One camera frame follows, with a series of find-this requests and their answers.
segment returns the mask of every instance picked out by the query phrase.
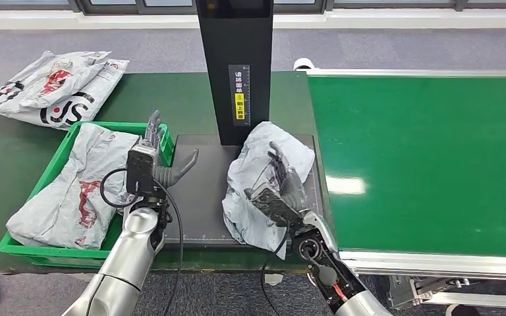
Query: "robotic arm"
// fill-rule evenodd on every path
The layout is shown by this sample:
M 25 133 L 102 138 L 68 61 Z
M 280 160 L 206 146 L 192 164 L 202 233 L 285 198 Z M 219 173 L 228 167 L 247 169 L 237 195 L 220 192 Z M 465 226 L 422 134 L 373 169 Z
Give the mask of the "robotic arm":
M 373 294 L 340 260 L 338 245 L 325 219 L 305 207 L 302 182 L 278 146 L 269 152 L 279 190 L 268 183 L 245 189 L 248 199 L 277 226 L 287 227 L 296 254 L 337 316 L 391 316 Z
M 158 132 L 159 124 L 156 111 L 148 122 L 145 137 L 129 151 L 127 168 L 113 170 L 101 181 L 100 193 L 104 201 L 123 208 L 123 231 L 99 272 L 63 316 L 133 314 L 154 257 L 164 246 L 163 230 L 172 221 L 166 199 L 171 196 L 166 188 L 176 184 L 195 165 L 198 157 L 198 149 L 195 149 L 191 156 L 172 167 L 159 166 L 162 137 Z M 104 184 L 113 173 L 125 170 L 127 203 L 113 204 L 104 194 Z
M 100 193 L 106 203 L 123 209 L 123 231 L 99 272 L 63 316 L 132 315 L 154 257 L 165 244 L 163 230 L 172 221 L 166 188 L 177 183 L 196 163 L 198 150 L 172 167 L 158 165 L 161 132 L 159 113 L 149 120 L 145 137 L 133 146 L 126 168 L 106 174 Z M 269 152 L 279 190 L 268 183 L 246 189 L 251 202 L 277 226 L 287 227 L 292 247 L 327 304 L 338 316 L 390 316 L 360 280 L 340 260 L 337 243 L 325 219 L 306 207 L 307 197 L 296 171 L 274 143 Z M 109 176 L 126 171 L 125 204 L 107 200 L 103 189 Z

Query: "black cable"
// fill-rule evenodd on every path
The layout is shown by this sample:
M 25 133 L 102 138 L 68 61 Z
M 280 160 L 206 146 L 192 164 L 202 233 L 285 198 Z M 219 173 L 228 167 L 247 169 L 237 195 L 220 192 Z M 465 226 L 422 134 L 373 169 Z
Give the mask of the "black cable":
M 265 260 L 265 263 L 263 264 L 263 267 L 261 268 L 261 289 L 263 290 L 263 294 L 265 295 L 265 298 L 267 299 L 267 302 L 269 302 L 270 306 L 276 313 L 276 315 L 280 316 L 280 313 L 278 310 L 276 310 L 276 307 L 272 304 L 272 301 L 270 300 L 269 296 L 267 295 L 267 292 L 265 290 L 265 269 L 267 268 L 267 265 L 269 264 L 270 259 L 272 259 L 273 256 L 276 256 L 276 254 L 280 251 L 280 248 L 284 246 L 286 243 L 286 239 L 288 237 L 288 229 L 290 229 L 290 222 L 286 222 L 286 231 L 284 231 L 284 237 L 282 237 L 282 241 L 280 241 L 280 244 L 278 247 L 276 247 L 276 250 L 269 253 L 267 256 L 267 259 Z
M 164 310 L 163 316 L 166 316 L 169 311 L 169 308 L 171 307 L 171 302 L 173 301 L 175 292 L 177 291 L 177 284 L 179 283 L 179 277 L 181 275 L 181 266 L 183 265 L 183 225 L 181 224 L 181 215 L 179 214 L 179 209 L 177 208 L 177 204 L 175 203 L 173 196 L 171 196 L 171 194 L 167 191 L 167 189 L 159 182 L 156 182 L 156 184 L 166 193 L 166 196 L 169 199 L 175 211 L 175 216 L 177 217 L 177 224 L 179 226 L 179 264 L 175 275 L 175 284 L 173 285 L 171 296 L 169 297 L 169 301 L 167 301 L 167 306 Z
M 104 177 L 103 179 L 101 179 L 101 182 L 99 184 L 99 194 L 101 195 L 101 198 L 103 199 L 103 201 L 108 204 L 109 206 L 111 207 L 116 207 L 118 209 L 122 209 L 124 207 L 128 207 L 129 205 L 131 205 L 133 202 L 134 202 L 134 199 L 136 199 L 136 196 L 130 201 L 130 202 L 127 202 L 126 204 L 114 204 L 114 203 L 111 203 L 107 197 L 105 196 L 105 181 L 114 173 L 117 173 L 117 172 L 121 172 L 121 171 L 127 171 L 127 168 L 118 168 L 118 169 L 114 169 L 112 171 L 109 171 Z

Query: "black vertical pillar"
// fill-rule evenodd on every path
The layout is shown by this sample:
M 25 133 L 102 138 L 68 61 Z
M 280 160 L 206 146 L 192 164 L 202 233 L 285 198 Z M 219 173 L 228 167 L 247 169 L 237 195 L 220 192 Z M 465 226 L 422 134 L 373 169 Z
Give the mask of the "black vertical pillar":
M 222 145 L 269 119 L 273 0 L 196 0 Z

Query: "crumpled plastic bag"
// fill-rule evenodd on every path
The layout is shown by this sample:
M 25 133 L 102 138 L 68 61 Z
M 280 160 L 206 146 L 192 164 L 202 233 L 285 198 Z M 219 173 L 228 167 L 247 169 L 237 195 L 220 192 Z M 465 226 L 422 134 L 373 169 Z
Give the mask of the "crumpled plastic bag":
M 42 109 L 30 108 L 18 113 L 0 111 L 0 114 L 58 130 L 68 130 L 79 121 L 90 122 L 94 120 L 107 97 L 115 89 L 128 64 L 129 61 L 108 59 L 100 72 L 69 98 Z
M 125 167 L 137 141 L 137 135 L 84 123 L 59 176 L 7 222 L 11 236 L 26 246 L 99 249 L 116 212 L 102 200 L 100 182 L 109 171 Z M 107 179 L 109 201 L 125 202 L 124 182 L 125 172 Z
M 243 191 L 263 182 L 276 185 L 273 168 L 267 167 L 270 162 L 268 151 L 273 151 L 270 141 L 281 148 L 302 183 L 306 181 L 315 160 L 313 150 L 273 123 L 261 122 L 251 131 L 239 156 L 230 164 L 228 189 L 222 208 L 224 223 L 235 240 L 274 251 L 284 238 L 286 228 L 276 227 L 247 200 Z M 284 260 L 286 247 L 282 247 L 277 255 Z
M 76 51 L 55 55 L 44 51 L 0 87 L 0 113 L 49 107 L 80 91 L 107 61 L 109 51 Z

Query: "yellow label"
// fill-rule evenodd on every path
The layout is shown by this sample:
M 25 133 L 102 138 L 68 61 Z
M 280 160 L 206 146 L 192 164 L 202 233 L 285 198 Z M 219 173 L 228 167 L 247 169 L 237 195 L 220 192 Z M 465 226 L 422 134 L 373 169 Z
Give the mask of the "yellow label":
M 236 120 L 244 120 L 245 119 L 245 105 L 243 99 L 243 93 L 235 94 L 235 102 L 236 102 Z

